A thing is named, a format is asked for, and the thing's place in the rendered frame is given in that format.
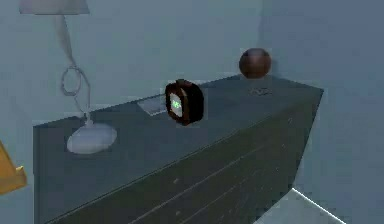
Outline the grey flat card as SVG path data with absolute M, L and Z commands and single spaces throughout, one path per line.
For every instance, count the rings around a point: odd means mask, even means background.
M 157 95 L 139 100 L 137 105 L 149 116 L 155 116 L 167 111 L 166 97 L 164 95 Z

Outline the dark grey chest of drawers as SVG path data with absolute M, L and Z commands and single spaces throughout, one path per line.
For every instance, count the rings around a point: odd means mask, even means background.
M 208 115 L 190 126 L 166 113 L 149 115 L 137 101 L 92 112 L 117 131 L 115 142 L 95 154 L 68 150 L 77 118 L 34 127 L 34 224 L 137 224 L 309 116 L 322 95 L 275 77 L 228 77 L 202 90 Z

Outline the brown ball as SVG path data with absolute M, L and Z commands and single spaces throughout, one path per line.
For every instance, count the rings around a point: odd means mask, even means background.
M 263 48 L 250 48 L 239 59 L 239 70 L 248 79 L 266 76 L 271 69 L 272 58 Z

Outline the white table lamp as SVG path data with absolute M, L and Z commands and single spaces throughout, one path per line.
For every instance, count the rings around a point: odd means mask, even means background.
M 85 117 L 84 124 L 74 131 L 66 142 L 67 150 L 75 154 L 94 154 L 108 149 L 117 138 L 117 131 L 105 123 L 95 123 L 91 118 L 91 85 L 89 79 L 75 60 L 67 16 L 87 15 L 90 9 L 87 0 L 19 0 L 19 13 L 51 16 L 58 42 L 69 64 L 62 72 L 60 89 L 65 96 L 74 99 L 77 109 Z M 65 78 L 73 70 L 78 79 L 74 90 L 65 87 Z

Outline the yellow wooden furniture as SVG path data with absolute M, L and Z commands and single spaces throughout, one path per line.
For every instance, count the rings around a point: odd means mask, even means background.
M 23 166 L 16 167 L 0 140 L 0 195 L 25 187 L 27 176 Z

